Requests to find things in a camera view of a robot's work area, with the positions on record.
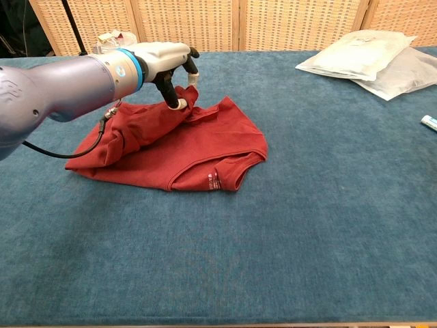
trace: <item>black stand pole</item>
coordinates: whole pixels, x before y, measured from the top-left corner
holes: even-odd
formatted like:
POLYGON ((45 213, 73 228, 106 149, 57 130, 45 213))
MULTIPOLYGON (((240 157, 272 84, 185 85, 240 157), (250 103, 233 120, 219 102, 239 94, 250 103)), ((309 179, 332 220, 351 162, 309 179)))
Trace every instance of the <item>black stand pole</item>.
POLYGON ((79 44, 79 48, 81 49, 79 56, 88 55, 87 51, 85 50, 85 46, 83 45, 81 35, 79 34, 79 31, 77 29, 76 22, 74 21, 73 14, 71 13, 70 6, 68 5, 68 1, 62 0, 62 5, 64 6, 64 10, 66 11, 68 20, 70 21, 71 28, 73 29, 74 36, 76 36, 76 41, 79 44))

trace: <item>blue ring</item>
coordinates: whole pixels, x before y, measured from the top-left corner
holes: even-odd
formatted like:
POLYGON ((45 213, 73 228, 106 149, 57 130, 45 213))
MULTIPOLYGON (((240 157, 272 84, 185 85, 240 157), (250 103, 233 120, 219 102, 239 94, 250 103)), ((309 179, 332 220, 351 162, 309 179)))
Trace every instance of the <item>blue ring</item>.
POLYGON ((125 53, 130 58, 130 60, 133 61, 135 68, 137 69, 137 74, 138 74, 138 83, 137 83, 137 88, 135 91, 138 91, 139 88, 143 85, 143 71, 141 69, 141 66, 139 65, 138 59, 135 58, 135 56, 130 51, 128 51, 126 49, 117 48, 116 50, 125 53))

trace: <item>black cable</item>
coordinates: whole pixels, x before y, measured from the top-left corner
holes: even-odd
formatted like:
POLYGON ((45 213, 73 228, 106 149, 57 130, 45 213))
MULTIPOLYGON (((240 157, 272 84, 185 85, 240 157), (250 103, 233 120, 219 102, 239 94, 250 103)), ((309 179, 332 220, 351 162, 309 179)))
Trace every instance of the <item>black cable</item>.
POLYGON ((100 142, 100 140, 102 140, 102 136, 103 136, 103 133, 104 133, 104 128, 105 128, 106 125, 107 125, 107 121, 108 121, 108 119, 107 119, 106 117, 103 116, 103 118, 99 121, 99 124, 100 124, 100 125, 99 125, 99 128, 98 128, 98 136, 97 136, 97 139, 96 139, 95 142, 91 145, 91 147, 89 147, 89 148, 86 149, 85 151, 80 152, 80 153, 78 153, 78 154, 73 154, 73 155, 62 155, 62 154, 56 154, 55 152, 49 152, 48 150, 45 150, 45 149, 39 148, 39 147, 37 147, 37 146, 33 145, 32 143, 30 143, 30 142, 28 142, 28 141, 25 141, 25 140, 23 141, 23 145, 25 145, 25 146, 27 146, 27 147, 33 149, 33 150, 36 150, 37 152, 40 152, 40 153, 42 153, 42 154, 44 154, 44 155, 51 156, 51 157, 56 157, 57 159, 75 159, 75 158, 77 158, 77 157, 81 157, 81 156, 83 156, 83 155, 88 154, 88 153, 91 152, 95 147, 97 147, 97 145, 98 145, 98 143, 100 142))

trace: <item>gray robot arm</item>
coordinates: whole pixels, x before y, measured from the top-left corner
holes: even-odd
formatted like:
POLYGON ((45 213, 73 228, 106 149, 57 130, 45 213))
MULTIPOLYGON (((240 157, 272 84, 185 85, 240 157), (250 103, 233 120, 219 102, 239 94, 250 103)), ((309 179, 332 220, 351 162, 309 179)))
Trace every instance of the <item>gray robot arm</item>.
POLYGON ((183 43, 140 43, 102 55, 88 55, 29 70, 0 67, 0 160, 13 152, 48 116, 67 122, 156 84, 170 109, 183 109, 171 76, 178 66, 196 84, 192 58, 198 52, 183 43))

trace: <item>blue fabric surface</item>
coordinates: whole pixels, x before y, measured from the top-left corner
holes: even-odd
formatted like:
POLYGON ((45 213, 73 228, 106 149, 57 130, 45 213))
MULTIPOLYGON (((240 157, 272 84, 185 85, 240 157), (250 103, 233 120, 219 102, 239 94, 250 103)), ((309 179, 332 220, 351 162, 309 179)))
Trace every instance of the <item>blue fabric surface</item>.
MULTIPOLYGON (((437 320, 437 87, 386 102, 294 69, 313 54, 196 61, 199 105, 230 96, 268 141, 235 194, 88 180, 25 147, 0 162, 0 325, 437 320)), ((29 141, 72 152, 102 112, 29 141)))

